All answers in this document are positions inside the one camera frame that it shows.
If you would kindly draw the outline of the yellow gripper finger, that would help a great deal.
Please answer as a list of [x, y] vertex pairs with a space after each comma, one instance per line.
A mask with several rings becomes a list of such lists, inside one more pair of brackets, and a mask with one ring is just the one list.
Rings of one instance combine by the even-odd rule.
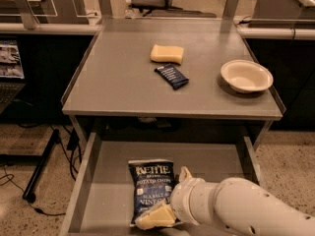
[[142, 213], [135, 220], [135, 224], [142, 230], [148, 230], [155, 227], [170, 226], [175, 223], [175, 220], [176, 216], [170, 205], [159, 204]]
[[179, 174], [179, 182], [183, 182], [191, 178], [192, 178], [192, 174], [189, 171], [189, 169], [186, 166], [182, 166], [180, 174]]

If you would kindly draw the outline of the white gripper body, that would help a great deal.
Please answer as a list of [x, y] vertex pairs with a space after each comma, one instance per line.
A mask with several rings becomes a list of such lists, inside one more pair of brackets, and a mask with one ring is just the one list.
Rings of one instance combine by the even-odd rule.
[[190, 178], [177, 184], [170, 197], [176, 217], [194, 225], [213, 222], [214, 184], [201, 178]]

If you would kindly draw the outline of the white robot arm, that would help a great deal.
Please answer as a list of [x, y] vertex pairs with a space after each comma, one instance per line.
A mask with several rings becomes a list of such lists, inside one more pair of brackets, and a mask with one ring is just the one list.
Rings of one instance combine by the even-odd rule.
[[218, 183], [181, 168], [170, 201], [160, 201], [135, 219], [142, 230], [176, 221], [208, 225], [236, 236], [315, 236], [315, 217], [290, 207], [261, 186], [231, 177]]

